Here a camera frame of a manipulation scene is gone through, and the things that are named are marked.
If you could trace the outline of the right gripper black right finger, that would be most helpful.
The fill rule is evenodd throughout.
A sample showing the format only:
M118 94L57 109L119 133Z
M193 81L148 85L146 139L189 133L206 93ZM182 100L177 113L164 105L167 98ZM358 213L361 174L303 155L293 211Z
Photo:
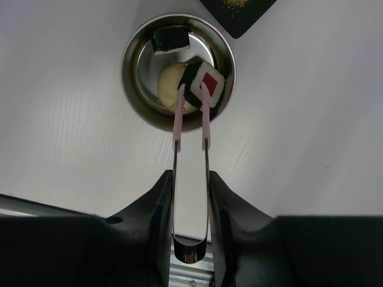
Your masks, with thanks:
M381 216L271 217L210 174L217 286L381 286Z

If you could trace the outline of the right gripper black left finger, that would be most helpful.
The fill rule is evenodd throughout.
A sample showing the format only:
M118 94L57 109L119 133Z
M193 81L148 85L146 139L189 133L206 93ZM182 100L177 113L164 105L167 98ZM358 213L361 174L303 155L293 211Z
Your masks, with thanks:
M172 172L108 217L1 216L2 286L167 286Z

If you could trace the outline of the pink metal tongs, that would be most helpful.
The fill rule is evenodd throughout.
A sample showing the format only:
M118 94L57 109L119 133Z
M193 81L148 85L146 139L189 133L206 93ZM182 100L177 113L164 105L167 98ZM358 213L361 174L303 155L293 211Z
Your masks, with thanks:
M210 106L209 91L205 83L199 84L198 94L201 99L202 136L200 152L197 159L186 162L181 155L181 136L185 116L184 97L185 85L182 84L177 91L177 104L175 108L174 125L172 130L173 165L172 165L172 236L175 256L186 264L194 264L202 260L206 254L209 235L209 148L210 139ZM191 200L190 218L195 219L203 226L197 228L199 234L186 238L184 232L176 231L175 215L186 207L186 200Z

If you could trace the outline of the round cream steamed bun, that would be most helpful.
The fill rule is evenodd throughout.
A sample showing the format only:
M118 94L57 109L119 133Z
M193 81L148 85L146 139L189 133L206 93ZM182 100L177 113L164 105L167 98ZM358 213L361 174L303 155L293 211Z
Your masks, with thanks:
M183 73L187 67L185 63L177 63L164 69L157 79L157 95L160 103L169 112L175 113L177 91Z

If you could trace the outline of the round steel lunch box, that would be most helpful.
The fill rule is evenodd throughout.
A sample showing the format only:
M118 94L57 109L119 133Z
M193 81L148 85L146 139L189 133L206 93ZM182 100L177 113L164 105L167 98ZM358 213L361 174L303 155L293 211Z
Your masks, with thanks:
M190 48L157 56L151 43L151 33L168 26L186 27ZM236 85L236 61L225 37L204 19L185 13L159 15L141 25L127 43L120 65L122 90L137 116L159 130L171 132L174 114L164 108L158 99L158 76L172 65L199 59L212 64L226 80L223 94L210 112L210 120L215 121L227 108Z

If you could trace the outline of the black seaweed sushi piece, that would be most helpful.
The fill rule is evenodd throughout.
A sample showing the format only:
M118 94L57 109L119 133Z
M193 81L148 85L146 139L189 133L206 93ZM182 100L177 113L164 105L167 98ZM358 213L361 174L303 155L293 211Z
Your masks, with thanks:
M150 32L154 55L164 55L190 48L189 30L185 26L165 26Z

